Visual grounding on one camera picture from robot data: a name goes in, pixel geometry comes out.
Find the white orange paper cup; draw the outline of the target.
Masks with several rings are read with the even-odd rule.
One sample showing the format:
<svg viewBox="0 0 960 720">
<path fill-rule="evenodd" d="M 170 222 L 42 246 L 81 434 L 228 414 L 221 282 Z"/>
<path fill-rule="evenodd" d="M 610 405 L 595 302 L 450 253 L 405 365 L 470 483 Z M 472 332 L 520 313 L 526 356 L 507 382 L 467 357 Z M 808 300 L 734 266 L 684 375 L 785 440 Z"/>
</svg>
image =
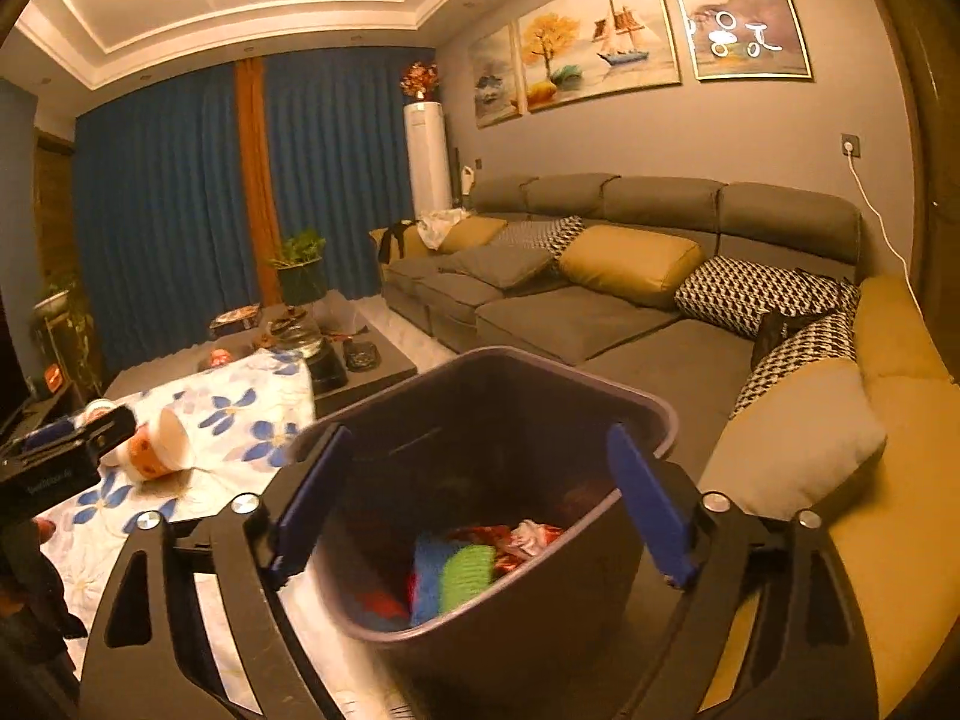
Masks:
<svg viewBox="0 0 960 720">
<path fill-rule="evenodd" d="M 135 483 L 149 483 L 189 466 L 190 439 L 178 413 L 165 406 L 117 449 L 119 466 Z"/>
<path fill-rule="evenodd" d="M 114 410 L 114 408 L 116 408 L 114 401 L 110 401 L 107 398 L 96 398 L 96 400 L 90 401 L 88 405 L 86 405 L 80 424 L 86 426 L 101 416 L 107 415 L 107 413 Z"/>
</svg>

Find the blue foam net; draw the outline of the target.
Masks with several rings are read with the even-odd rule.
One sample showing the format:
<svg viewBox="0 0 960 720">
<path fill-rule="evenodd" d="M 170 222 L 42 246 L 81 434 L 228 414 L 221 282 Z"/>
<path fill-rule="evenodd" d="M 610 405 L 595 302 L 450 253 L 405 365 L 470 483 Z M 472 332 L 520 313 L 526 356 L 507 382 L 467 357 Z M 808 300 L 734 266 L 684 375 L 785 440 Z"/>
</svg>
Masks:
<svg viewBox="0 0 960 720">
<path fill-rule="evenodd" d="M 464 548 L 460 541 L 421 535 L 413 550 L 410 626 L 420 626 L 441 613 L 441 583 L 446 564 Z"/>
</svg>

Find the red white plastic bag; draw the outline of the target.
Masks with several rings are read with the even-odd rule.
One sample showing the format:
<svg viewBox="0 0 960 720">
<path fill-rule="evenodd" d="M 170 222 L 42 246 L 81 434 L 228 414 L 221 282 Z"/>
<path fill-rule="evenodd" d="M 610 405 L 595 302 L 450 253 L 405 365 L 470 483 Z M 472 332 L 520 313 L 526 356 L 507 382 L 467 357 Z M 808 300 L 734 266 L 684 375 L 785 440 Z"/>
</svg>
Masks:
<svg viewBox="0 0 960 720">
<path fill-rule="evenodd" d="M 563 528 L 524 518 L 516 527 L 470 525 L 455 528 L 446 538 L 457 543 L 482 544 L 493 548 L 493 577 L 500 578 L 540 556 L 563 533 Z"/>
</svg>

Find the green foam net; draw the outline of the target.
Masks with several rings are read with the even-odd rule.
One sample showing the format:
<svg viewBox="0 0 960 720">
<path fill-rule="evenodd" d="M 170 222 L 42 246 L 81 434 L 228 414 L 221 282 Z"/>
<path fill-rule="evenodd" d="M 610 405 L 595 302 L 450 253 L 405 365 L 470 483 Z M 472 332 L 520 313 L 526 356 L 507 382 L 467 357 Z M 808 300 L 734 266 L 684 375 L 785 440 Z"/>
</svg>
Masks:
<svg viewBox="0 0 960 720">
<path fill-rule="evenodd" d="M 460 546 L 441 571 L 439 611 L 446 614 L 457 610 L 488 589 L 493 582 L 494 561 L 493 546 Z"/>
</svg>

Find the orange lantern ornament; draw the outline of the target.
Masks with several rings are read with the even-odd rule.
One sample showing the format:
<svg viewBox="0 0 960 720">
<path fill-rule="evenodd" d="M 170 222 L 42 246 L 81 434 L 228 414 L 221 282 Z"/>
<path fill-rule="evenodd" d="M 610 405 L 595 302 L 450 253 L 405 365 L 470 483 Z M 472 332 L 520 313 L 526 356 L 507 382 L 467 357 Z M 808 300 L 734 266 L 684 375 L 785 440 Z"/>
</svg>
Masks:
<svg viewBox="0 0 960 720">
<path fill-rule="evenodd" d="M 49 366 L 44 369 L 43 379 L 44 385 L 51 395 L 58 394 L 60 390 L 65 387 L 65 383 L 67 383 L 64 371 L 62 371 L 62 367 L 60 367 L 57 362 L 49 364 Z"/>
</svg>

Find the floral blue white tablecloth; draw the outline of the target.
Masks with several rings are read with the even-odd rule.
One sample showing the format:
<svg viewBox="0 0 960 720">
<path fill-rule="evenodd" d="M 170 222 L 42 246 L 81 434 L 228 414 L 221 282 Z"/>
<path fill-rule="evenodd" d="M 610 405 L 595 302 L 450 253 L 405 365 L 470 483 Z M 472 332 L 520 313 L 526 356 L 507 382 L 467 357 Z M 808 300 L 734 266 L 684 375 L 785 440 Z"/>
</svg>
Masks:
<svg viewBox="0 0 960 720">
<path fill-rule="evenodd" d="M 57 532 L 44 548 L 65 585 L 68 609 L 94 621 L 112 566 L 146 511 L 169 520 L 216 514 L 241 493 L 260 493 L 314 421 L 308 367 L 293 353 L 259 351 L 228 366 L 114 395 L 146 424 L 169 411 L 185 431 L 182 468 L 139 481 L 110 458 L 98 483 L 47 512 Z M 410 702 L 377 658 L 337 631 L 304 571 L 281 589 L 283 603 L 314 668 L 348 718 L 412 718 Z"/>
</svg>

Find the blue window curtain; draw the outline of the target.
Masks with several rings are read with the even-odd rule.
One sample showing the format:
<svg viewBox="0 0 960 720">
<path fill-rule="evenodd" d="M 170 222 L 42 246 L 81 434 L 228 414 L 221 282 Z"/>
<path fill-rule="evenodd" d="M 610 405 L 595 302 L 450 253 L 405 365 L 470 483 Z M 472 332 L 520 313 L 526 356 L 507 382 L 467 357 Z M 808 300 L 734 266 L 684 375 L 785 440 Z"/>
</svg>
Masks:
<svg viewBox="0 0 960 720">
<path fill-rule="evenodd" d="M 413 211 L 404 71 L 424 47 L 337 47 L 263 60 L 267 174 L 282 236 L 324 239 L 332 288 L 379 288 L 371 229 Z M 238 74 L 176 76 L 83 114 L 75 224 L 109 371 L 205 340 L 210 320 L 260 298 L 241 174 Z"/>
</svg>

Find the glass teapot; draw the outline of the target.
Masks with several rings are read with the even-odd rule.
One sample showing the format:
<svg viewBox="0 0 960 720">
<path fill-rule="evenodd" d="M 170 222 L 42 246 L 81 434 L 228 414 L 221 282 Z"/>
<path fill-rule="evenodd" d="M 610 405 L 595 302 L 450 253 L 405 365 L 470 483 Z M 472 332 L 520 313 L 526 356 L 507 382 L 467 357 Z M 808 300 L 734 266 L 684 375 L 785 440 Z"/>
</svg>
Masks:
<svg viewBox="0 0 960 720">
<path fill-rule="evenodd" d="M 281 316 L 267 322 L 267 337 L 274 351 L 299 353 L 303 358 L 317 355 L 324 343 L 314 317 L 296 305 L 288 305 Z"/>
</svg>

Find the grey square cushion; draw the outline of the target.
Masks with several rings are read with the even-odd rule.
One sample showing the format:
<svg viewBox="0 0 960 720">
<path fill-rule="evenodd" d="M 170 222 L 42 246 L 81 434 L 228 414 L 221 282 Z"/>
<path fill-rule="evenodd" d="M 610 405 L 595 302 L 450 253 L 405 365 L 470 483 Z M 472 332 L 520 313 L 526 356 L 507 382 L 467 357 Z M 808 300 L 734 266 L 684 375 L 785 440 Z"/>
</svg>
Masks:
<svg viewBox="0 0 960 720">
<path fill-rule="evenodd" d="M 885 444 L 859 366 L 824 359 L 775 383 L 727 423 L 698 488 L 776 520 L 822 502 L 836 511 L 850 504 Z"/>
</svg>

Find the near patterned cushion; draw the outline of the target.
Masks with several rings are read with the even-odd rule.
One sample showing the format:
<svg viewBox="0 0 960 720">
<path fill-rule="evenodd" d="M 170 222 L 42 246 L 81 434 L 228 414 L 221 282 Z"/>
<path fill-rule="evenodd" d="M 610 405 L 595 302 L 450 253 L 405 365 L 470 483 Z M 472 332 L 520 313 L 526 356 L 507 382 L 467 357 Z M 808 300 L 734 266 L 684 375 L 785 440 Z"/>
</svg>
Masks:
<svg viewBox="0 0 960 720">
<path fill-rule="evenodd" d="M 859 288 L 844 278 L 825 277 L 802 268 L 782 268 L 731 257 L 711 257 L 675 291 L 685 317 L 755 338 L 761 317 L 779 310 L 788 317 L 851 309 Z"/>
</svg>

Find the orange centre curtain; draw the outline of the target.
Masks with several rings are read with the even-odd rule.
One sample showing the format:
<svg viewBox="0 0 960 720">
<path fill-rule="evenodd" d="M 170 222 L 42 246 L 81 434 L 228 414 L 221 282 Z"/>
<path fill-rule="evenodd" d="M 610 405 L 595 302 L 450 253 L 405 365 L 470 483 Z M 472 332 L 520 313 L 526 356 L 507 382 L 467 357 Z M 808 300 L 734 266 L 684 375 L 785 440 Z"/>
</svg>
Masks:
<svg viewBox="0 0 960 720">
<path fill-rule="evenodd" d="M 239 162 L 247 227 L 256 257 L 260 302 L 275 305 L 283 301 L 277 269 L 272 263 L 280 252 L 281 236 L 270 167 L 263 82 L 265 67 L 260 57 L 235 63 Z"/>
</svg>

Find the red gold flower ornament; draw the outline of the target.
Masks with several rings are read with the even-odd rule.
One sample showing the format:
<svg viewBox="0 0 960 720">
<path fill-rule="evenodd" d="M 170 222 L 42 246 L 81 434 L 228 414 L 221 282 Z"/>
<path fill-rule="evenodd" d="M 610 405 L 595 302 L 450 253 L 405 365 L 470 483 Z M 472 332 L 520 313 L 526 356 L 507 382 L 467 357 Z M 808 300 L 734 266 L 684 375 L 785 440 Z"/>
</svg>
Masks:
<svg viewBox="0 0 960 720">
<path fill-rule="evenodd" d="M 413 62 L 405 68 L 400 89 L 405 98 L 412 101 L 434 101 L 438 94 L 439 78 L 438 65 L 434 62 Z"/>
</svg>

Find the far patterned cushion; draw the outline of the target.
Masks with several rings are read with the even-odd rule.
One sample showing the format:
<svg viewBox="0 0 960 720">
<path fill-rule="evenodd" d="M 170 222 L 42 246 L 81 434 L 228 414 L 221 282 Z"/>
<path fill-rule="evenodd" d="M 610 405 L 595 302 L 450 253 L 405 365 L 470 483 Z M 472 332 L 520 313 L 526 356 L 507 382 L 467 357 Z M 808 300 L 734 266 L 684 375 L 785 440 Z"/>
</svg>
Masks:
<svg viewBox="0 0 960 720">
<path fill-rule="evenodd" d="M 490 244 L 508 249 L 548 250 L 558 259 L 583 231 L 584 223 L 579 216 L 516 221 L 506 224 Z"/>
</svg>

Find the left landscape painting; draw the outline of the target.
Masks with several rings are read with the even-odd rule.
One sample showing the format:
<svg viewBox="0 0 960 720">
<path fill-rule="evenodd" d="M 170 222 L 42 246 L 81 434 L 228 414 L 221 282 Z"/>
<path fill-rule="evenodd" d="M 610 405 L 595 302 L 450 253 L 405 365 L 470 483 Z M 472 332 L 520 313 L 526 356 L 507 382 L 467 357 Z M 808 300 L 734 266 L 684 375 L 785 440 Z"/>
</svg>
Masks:
<svg viewBox="0 0 960 720">
<path fill-rule="evenodd" d="M 519 117 L 511 26 L 505 25 L 471 43 L 467 57 L 477 127 L 487 128 Z"/>
</svg>

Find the brown wooden door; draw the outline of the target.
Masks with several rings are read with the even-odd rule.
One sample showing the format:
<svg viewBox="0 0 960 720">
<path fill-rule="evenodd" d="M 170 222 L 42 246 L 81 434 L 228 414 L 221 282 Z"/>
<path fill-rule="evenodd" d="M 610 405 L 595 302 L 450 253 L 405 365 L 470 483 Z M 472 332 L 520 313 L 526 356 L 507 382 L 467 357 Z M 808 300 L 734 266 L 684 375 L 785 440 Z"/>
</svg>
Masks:
<svg viewBox="0 0 960 720">
<path fill-rule="evenodd" d="M 900 75 L 914 167 L 910 280 L 958 372 L 958 2 L 874 0 Z"/>
</svg>

